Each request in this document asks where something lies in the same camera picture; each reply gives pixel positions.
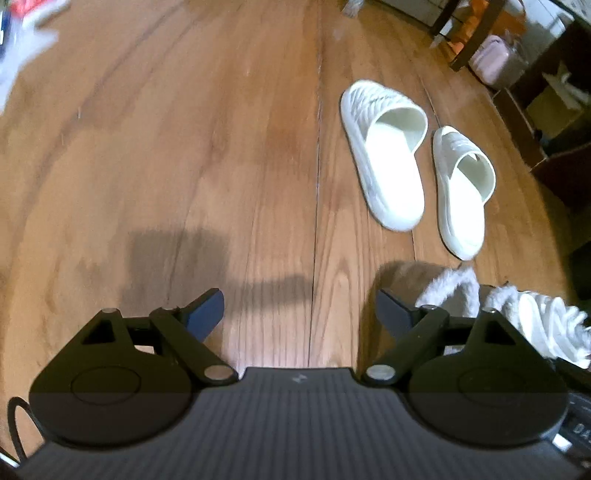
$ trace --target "floorboard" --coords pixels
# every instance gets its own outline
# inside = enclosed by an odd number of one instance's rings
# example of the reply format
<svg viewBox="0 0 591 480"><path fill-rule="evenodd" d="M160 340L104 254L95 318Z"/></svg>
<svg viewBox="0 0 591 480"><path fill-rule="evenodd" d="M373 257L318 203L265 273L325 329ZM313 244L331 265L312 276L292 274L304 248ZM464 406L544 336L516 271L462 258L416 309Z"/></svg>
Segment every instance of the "floorboard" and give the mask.
<svg viewBox="0 0 591 480"><path fill-rule="evenodd" d="M483 283L571 295L564 207L523 165L490 100L426 29L367 2L76 0L60 41L0 117L0 406L103 307L143 315L210 287L226 316L206 343L248 365L363 370L392 340L371 298L396 262L457 266L437 230L431 135L454 125L495 165ZM382 228L339 100L357 79L426 112L426 210ZM23 427L30 451L39 438ZM0 416L0 444L9 445Z"/></svg>

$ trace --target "white object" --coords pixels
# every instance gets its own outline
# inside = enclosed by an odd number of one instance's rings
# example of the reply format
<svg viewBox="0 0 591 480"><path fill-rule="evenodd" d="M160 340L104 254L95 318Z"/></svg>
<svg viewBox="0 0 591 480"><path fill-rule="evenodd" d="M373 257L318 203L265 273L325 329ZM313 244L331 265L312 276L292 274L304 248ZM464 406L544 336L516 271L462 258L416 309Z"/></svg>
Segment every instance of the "white object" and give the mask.
<svg viewBox="0 0 591 480"><path fill-rule="evenodd" d="M11 22L6 52L0 60L0 114L6 107L18 72L58 39L55 31L23 28L21 22L15 18Z"/></svg>
<svg viewBox="0 0 591 480"><path fill-rule="evenodd" d="M44 2L22 18L22 27L38 27L69 6L70 0L49 0Z"/></svg>
<svg viewBox="0 0 591 480"><path fill-rule="evenodd" d="M456 317L476 317L480 285L472 267L445 268L426 262L396 262L380 287L407 305L437 305Z"/></svg>
<svg viewBox="0 0 591 480"><path fill-rule="evenodd" d="M514 286L505 286L492 290L484 306L502 311L543 357L589 367L591 328L583 325L587 314L566 306L560 297L517 292Z"/></svg>
<svg viewBox="0 0 591 480"><path fill-rule="evenodd" d="M409 231L425 208L414 158L427 115L402 93L359 80L343 93L340 114L369 209L386 228Z"/></svg>
<svg viewBox="0 0 591 480"><path fill-rule="evenodd" d="M495 190L488 157L453 127L433 137L437 208L443 243L458 258L471 260L484 243L484 204Z"/></svg>

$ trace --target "slipper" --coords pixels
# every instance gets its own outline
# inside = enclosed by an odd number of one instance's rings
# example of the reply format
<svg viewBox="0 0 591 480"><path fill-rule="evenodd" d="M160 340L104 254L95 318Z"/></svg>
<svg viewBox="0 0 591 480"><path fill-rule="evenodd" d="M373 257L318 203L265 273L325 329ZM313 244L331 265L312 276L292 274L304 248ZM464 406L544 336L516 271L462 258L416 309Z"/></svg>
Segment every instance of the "slipper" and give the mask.
<svg viewBox="0 0 591 480"><path fill-rule="evenodd" d="M412 230L425 209L414 153L427 134L427 115L370 80L345 90L340 114L369 210L390 230Z"/></svg>
<svg viewBox="0 0 591 480"><path fill-rule="evenodd" d="M484 243L484 204L495 191L495 170L482 150L453 127L435 132L433 160L441 238L452 254L471 260Z"/></svg>

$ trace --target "clutter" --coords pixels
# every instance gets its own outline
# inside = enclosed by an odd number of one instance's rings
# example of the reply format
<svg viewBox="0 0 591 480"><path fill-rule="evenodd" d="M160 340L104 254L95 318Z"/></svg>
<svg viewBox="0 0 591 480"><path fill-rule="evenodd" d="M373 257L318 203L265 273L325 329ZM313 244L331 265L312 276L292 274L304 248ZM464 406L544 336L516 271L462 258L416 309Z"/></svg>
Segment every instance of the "clutter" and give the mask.
<svg viewBox="0 0 591 480"><path fill-rule="evenodd" d="M69 5L70 0L15 0L0 11L0 114L4 112L18 72L58 39L35 26Z"/></svg>
<svg viewBox="0 0 591 480"><path fill-rule="evenodd" d="M569 83L564 63L556 75L542 73L548 86L527 106L534 126L543 133L542 143L559 140L571 129L591 128L591 96Z"/></svg>
<svg viewBox="0 0 591 480"><path fill-rule="evenodd" d="M411 230L425 207L414 153L427 134L427 115L402 93L370 80L343 93L340 113L369 209L384 227Z"/></svg>
<svg viewBox="0 0 591 480"><path fill-rule="evenodd" d="M445 268L424 262L399 262L382 287L408 305L436 305L452 316L476 317L480 308L501 312L545 358L562 358L581 368L591 360L587 314L560 297L518 291L514 285L479 285L471 267Z"/></svg>
<svg viewBox="0 0 591 480"><path fill-rule="evenodd" d="M347 4L343 8L343 13L347 15L347 17L357 17L357 14L359 13L359 10L361 10L364 1L365 0L348 0Z"/></svg>
<svg viewBox="0 0 591 480"><path fill-rule="evenodd" d="M484 204L495 191L491 161L453 127L433 136L437 174L437 220L441 239L461 260L471 260L484 243Z"/></svg>
<svg viewBox="0 0 591 480"><path fill-rule="evenodd" d="M489 35L470 59L470 68L482 83L495 90L510 87L527 67L517 48L516 41Z"/></svg>
<svg viewBox="0 0 591 480"><path fill-rule="evenodd" d="M498 18L489 33L501 37L505 35L505 32L509 32L511 35L520 37L525 33L527 14L525 11L525 4L523 0L519 0L521 4L521 13L518 15L512 15L507 10L501 10ZM470 6L472 7L472 14L462 24L457 33L448 42L450 48L457 55L459 54L464 45L470 40L471 36L474 35L476 27L482 20L484 12L488 8L488 0L471 0Z"/></svg>
<svg viewBox="0 0 591 480"><path fill-rule="evenodd" d="M38 55L57 42L58 33L51 30L23 28L17 19L12 19L10 36L0 61L0 113L3 113L18 72Z"/></svg>
<svg viewBox="0 0 591 480"><path fill-rule="evenodd" d="M480 285L471 267L445 268L426 262L399 262L382 287L415 307L436 305L456 317L476 317Z"/></svg>
<svg viewBox="0 0 591 480"><path fill-rule="evenodd" d="M69 6L70 0L13 0L10 10L22 21L23 28L29 28L39 27Z"/></svg>

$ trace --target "pink storage container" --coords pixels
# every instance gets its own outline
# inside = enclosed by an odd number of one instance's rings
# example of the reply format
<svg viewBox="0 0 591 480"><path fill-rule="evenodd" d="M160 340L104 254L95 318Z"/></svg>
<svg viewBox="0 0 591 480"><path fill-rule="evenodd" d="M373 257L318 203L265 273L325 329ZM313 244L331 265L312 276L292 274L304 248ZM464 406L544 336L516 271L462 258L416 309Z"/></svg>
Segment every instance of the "pink storage container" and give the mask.
<svg viewBox="0 0 591 480"><path fill-rule="evenodd" d="M495 90L511 86L525 71L527 62L497 35L489 35L470 59L478 78Z"/></svg>

